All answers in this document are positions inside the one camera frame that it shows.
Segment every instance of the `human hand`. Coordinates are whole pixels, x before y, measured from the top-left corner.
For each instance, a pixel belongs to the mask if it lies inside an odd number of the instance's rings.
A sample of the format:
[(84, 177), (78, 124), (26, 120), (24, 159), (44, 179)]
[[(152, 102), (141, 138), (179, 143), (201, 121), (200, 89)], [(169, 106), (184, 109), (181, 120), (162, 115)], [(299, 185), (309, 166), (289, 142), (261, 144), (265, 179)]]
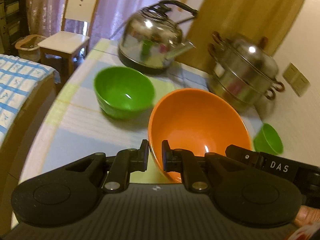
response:
[(320, 209), (301, 206), (294, 223), (302, 227), (311, 222), (320, 222)]

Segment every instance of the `chair seat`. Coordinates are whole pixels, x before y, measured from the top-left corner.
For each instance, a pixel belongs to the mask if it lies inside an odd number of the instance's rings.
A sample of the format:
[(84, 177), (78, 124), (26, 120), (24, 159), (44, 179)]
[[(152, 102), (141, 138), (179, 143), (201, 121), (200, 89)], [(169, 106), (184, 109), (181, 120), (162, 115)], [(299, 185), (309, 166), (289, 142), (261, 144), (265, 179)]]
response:
[(38, 46), (67, 54), (73, 54), (78, 49), (82, 48), (81, 46), (88, 40), (89, 37), (85, 35), (70, 32), (58, 32), (38, 43)]

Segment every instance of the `wall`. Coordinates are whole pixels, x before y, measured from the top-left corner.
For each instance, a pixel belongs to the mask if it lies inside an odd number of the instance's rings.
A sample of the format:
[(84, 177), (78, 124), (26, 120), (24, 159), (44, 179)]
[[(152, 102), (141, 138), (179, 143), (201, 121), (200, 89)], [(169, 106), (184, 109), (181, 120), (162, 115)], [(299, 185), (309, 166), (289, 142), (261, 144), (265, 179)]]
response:
[(277, 93), (274, 112), (264, 121), (278, 131), (283, 157), (320, 166), (320, 0), (305, 0), (274, 59), (281, 75), (292, 62), (311, 86), (299, 98), (279, 75), (287, 90)]
[[(193, 9), (199, 10), (202, 2), (203, 2), (203, 0), (187, 0), (186, 4)], [(174, 20), (175, 22), (177, 22), (177, 21), (183, 20), (185, 18), (189, 18), (190, 16), (191, 16), (190, 13), (187, 11), (179, 12), (177, 9), (175, 9), (172, 12), (172, 14), (170, 15), (170, 18), (172, 20)], [(189, 21), (189, 22), (186, 22), (186, 23), (183, 23), (180, 25), (184, 35), (186, 35), (188, 33), (188, 30), (189, 30), (191, 24), (192, 24), (192, 21)]]

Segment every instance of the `kettle handle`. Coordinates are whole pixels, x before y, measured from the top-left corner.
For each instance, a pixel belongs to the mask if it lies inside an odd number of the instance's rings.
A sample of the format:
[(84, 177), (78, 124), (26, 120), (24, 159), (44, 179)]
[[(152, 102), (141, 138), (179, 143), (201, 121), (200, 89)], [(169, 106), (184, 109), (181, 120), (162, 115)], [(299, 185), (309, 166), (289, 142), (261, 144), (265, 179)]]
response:
[(162, 0), (159, 2), (159, 5), (161, 5), (161, 4), (173, 4), (173, 5), (180, 7), (181, 9), (187, 11), (187, 12), (190, 12), (194, 18), (198, 16), (198, 10), (192, 9), (188, 5), (186, 5), (182, 2), (176, 1), (176, 0)]
[(181, 20), (179, 22), (176, 22), (176, 24), (181, 24), (181, 23), (185, 23), (185, 22), (191, 21), (191, 20), (195, 19), (198, 16), (198, 10), (192, 9), (188, 5), (186, 5), (186, 4), (182, 3), (182, 2), (176, 1), (176, 0), (162, 0), (162, 1), (160, 1), (158, 3), (158, 5), (160, 5), (160, 7), (161, 6), (165, 6), (166, 4), (176, 5), (176, 6), (180, 7), (181, 9), (183, 9), (183, 10), (185, 10), (187, 12), (190, 12), (192, 14), (192, 17), (189, 17), (189, 18), (186, 18), (186, 19)]

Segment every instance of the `light switch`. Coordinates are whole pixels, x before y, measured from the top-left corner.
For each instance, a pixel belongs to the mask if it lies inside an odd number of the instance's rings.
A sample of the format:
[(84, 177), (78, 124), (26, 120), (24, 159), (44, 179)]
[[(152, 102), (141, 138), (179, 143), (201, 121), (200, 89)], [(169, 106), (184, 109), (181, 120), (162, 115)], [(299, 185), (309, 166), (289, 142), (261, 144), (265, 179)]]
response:
[(299, 97), (301, 97), (307, 91), (309, 86), (310, 82), (302, 73), (300, 73), (291, 84), (292, 89)]
[(300, 71), (295, 67), (295, 65), (290, 63), (282, 76), (290, 85), (292, 85), (292, 83), (298, 77), (299, 74)]

